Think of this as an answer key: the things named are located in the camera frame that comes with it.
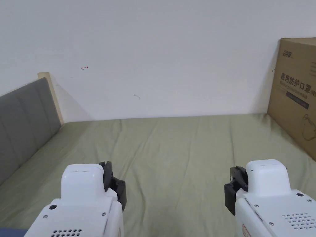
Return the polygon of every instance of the black circular hole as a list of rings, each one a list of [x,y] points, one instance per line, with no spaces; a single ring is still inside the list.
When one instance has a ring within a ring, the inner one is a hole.
[[[51,206],[49,207],[49,209],[53,210],[53,209],[55,209],[56,207],[57,207],[56,205],[51,205]]]

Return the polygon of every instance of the blue fabric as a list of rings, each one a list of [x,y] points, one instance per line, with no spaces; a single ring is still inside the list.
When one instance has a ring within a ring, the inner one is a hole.
[[[0,237],[23,237],[27,230],[0,228]]]

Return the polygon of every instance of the bed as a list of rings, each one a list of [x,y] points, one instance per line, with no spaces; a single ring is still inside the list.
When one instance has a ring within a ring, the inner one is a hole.
[[[114,175],[126,181],[126,236],[233,236],[224,184],[230,167],[251,160],[281,161],[291,187],[316,198],[315,161],[266,114],[71,122],[57,128],[0,186],[1,228],[28,229],[60,197],[69,164],[112,161]]]

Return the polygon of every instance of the white plastic casing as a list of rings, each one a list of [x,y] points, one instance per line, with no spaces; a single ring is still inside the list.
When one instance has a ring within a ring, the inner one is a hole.
[[[246,166],[248,192],[236,193],[239,237],[315,237],[316,202],[291,190],[286,167],[277,160],[252,161]]]
[[[25,234],[34,236],[124,236],[122,205],[116,192],[110,188],[104,191],[100,165],[69,165],[65,169],[61,198],[46,206]]]

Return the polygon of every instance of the wall mark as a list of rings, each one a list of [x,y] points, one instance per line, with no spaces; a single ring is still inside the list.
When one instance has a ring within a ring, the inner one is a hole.
[[[134,94],[134,96],[137,97],[140,100],[140,97],[138,95]]]

